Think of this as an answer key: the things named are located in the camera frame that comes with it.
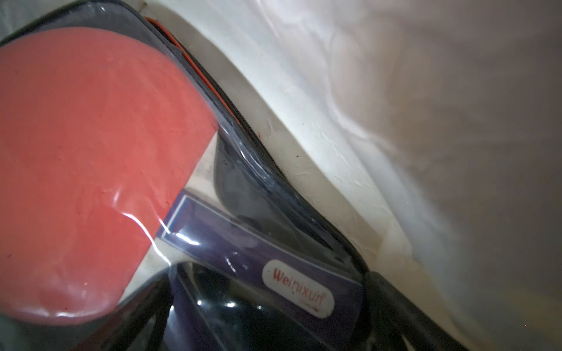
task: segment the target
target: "purple label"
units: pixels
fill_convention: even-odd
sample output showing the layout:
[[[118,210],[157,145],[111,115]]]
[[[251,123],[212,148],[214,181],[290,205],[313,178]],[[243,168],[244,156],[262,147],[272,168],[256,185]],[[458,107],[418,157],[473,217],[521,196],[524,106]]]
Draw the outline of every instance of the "purple label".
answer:
[[[282,249],[183,190],[157,236],[196,260],[263,291],[276,306],[335,349],[344,349],[364,288]]]

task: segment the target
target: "plastic packaging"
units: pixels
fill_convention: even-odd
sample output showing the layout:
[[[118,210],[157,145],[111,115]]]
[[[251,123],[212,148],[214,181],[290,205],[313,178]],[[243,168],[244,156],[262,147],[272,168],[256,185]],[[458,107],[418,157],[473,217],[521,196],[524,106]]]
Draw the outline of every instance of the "plastic packaging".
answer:
[[[168,318],[168,347],[213,335],[228,349],[344,349],[364,261],[162,34],[90,1],[1,43],[0,329],[17,335],[3,345],[150,345]],[[107,332],[142,335],[141,320],[148,341]]]

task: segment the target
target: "white oval label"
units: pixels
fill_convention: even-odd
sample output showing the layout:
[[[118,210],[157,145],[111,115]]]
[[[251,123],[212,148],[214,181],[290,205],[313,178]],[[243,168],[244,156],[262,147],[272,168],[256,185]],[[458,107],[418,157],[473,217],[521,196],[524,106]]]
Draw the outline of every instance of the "white oval label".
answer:
[[[334,296],[328,288],[281,261],[266,263],[261,278],[269,289],[315,317],[326,318],[334,311]]]

